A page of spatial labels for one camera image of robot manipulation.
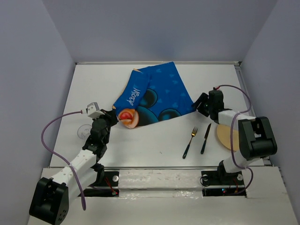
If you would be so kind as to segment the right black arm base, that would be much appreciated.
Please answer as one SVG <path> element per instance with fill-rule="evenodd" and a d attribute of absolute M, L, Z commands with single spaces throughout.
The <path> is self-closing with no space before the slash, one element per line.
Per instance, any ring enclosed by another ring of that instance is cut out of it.
<path fill-rule="evenodd" d="M 218 196 L 246 196 L 242 172 L 231 173 L 229 176 L 220 177 L 216 170 L 201 171 L 200 184 L 203 197 Z"/>

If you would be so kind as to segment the gold fork dark handle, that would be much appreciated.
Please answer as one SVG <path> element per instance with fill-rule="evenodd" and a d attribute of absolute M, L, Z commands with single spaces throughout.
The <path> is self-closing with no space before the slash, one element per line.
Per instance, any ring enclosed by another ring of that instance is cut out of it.
<path fill-rule="evenodd" d="M 182 158 L 183 158 L 183 159 L 186 158 L 186 156 L 187 156 L 187 154 L 188 154 L 188 151 L 189 151 L 189 148 L 190 148 L 190 144 L 191 144 L 193 138 L 196 136 L 197 131 L 198 131 L 198 127 L 194 127 L 193 130 L 192 130 L 192 132 L 191 132 L 191 138 L 190 138 L 190 140 L 189 140 L 189 143 L 188 143 L 188 145 L 187 145 L 187 147 L 186 147 L 186 149 L 185 149 L 185 151 L 184 151 L 184 153 L 183 153 L 183 155 L 182 155 Z"/>

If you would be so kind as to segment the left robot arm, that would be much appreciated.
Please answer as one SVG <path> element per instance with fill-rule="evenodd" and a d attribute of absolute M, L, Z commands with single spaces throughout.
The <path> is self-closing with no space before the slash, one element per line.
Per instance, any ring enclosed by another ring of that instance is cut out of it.
<path fill-rule="evenodd" d="M 107 150 L 111 127 L 118 122 L 115 110 L 101 110 L 93 119 L 90 135 L 78 155 L 50 178 L 42 177 L 36 185 L 29 215 L 51 225 L 60 225 L 66 218 L 71 203 L 81 198 L 82 209 L 86 210 L 84 190 L 90 185 L 99 185 L 104 179 L 104 167 L 99 163 Z"/>

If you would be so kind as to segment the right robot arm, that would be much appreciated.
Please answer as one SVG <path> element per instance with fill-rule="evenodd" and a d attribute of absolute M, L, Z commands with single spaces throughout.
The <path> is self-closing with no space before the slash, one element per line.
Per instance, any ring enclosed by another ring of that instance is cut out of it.
<path fill-rule="evenodd" d="M 274 155 L 278 149 L 267 117 L 251 117 L 226 109 L 223 99 L 222 91 L 214 89 L 208 94 L 202 93 L 192 104 L 215 123 L 229 126 L 230 147 L 233 147 L 233 132 L 238 131 L 239 149 L 222 160 L 216 170 L 202 172 L 201 182 L 205 187 L 230 185 L 252 162 Z"/>

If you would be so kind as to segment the clear drinking glass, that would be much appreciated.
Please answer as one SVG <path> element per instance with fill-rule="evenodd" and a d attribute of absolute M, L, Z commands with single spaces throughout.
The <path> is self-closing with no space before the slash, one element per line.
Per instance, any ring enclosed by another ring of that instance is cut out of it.
<path fill-rule="evenodd" d="M 77 130 L 77 136 L 82 140 L 86 140 L 90 136 L 91 128 L 92 125 L 90 124 L 81 125 Z"/>

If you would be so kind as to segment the blue cartoon placemat cloth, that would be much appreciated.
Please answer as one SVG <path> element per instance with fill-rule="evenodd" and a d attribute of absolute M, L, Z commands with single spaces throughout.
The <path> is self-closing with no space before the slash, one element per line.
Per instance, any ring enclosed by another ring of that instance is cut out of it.
<path fill-rule="evenodd" d="M 194 112 L 174 62 L 133 69 L 113 104 L 117 119 L 133 129 Z"/>

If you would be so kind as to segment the tan round plate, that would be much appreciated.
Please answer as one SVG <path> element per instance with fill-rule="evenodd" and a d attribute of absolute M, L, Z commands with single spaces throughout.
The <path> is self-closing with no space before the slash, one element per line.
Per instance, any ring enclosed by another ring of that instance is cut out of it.
<path fill-rule="evenodd" d="M 221 144 L 223 144 L 227 149 L 231 149 L 230 141 L 230 127 L 222 124 L 217 125 L 217 137 Z M 233 130 L 233 151 L 239 150 L 239 132 Z"/>

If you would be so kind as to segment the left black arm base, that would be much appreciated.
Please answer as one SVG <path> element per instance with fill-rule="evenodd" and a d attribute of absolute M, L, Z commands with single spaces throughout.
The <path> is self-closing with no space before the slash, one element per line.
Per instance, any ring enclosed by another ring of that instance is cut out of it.
<path fill-rule="evenodd" d="M 104 171 L 104 175 L 87 187 L 83 193 L 85 197 L 118 197 L 119 171 Z"/>

